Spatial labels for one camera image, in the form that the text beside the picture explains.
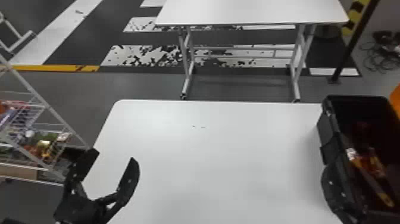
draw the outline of white table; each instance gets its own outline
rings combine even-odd
[[[215,47],[194,47],[190,26],[232,26],[232,25],[258,25],[258,24],[295,24],[298,26],[298,37],[293,48],[242,48],[249,50],[293,50],[290,57],[289,70],[292,79],[294,102],[300,100],[298,79],[301,74],[305,59],[313,41],[315,27],[318,24],[346,23],[348,17],[338,0],[167,0],[159,13],[155,24],[157,26],[177,26],[179,29],[179,44],[183,55],[185,69],[185,83],[182,88],[181,98],[185,99],[195,68],[196,49],[231,49]],[[306,25],[310,25],[307,40],[303,37]],[[301,48],[299,63],[295,64],[296,54]],[[187,51],[190,51],[190,63]]]
[[[136,191],[110,224],[340,224],[320,186],[318,104],[123,100],[83,185],[114,192],[130,157]]]

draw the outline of yellow floor line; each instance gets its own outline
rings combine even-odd
[[[31,66],[13,66],[18,71],[69,71],[69,72],[93,72],[99,70],[100,66],[74,66],[67,64],[46,64]]]

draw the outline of black pole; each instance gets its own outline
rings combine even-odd
[[[340,64],[336,67],[335,72],[331,77],[328,77],[328,83],[329,84],[338,84],[339,82],[339,76],[343,71],[343,68],[346,64],[346,62],[349,60],[349,57],[351,56],[351,53],[353,52],[358,40],[360,39],[364,28],[367,26],[368,22],[371,19],[372,14],[374,13],[376,7],[378,6],[380,0],[371,0],[371,2],[367,5],[367,9],[365,9],[364,14],[362,15],[362,18],[360,20],[360,23],[358,24],[357,28],[354,31],[353,36],[351,37],[350,43],[346,48],[346,51],[343,55],[342,61]]]

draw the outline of wire rack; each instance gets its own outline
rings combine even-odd
[[[2,167],[14,167],[37,171],[29,181],[62,183],[70,165],[62,158],[66,147],[87,150],[88,145],[1,54],[0,63],[0,77],[10,74],[22,86],[0,91],[0,104],[7,109],[0,113],[0,176]],[[50,122],[38,122],[44,114]]]

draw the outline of black cable bundle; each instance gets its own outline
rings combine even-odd
[[[385,74],[386,71],[400,68],[400,54],[395,48],[400,44],[400,33],[394,38],[391,32],[375,32],[374,40],[360,45],[360,50],[367,51],[367,57],[362,64],[370,71],[379,71]]]

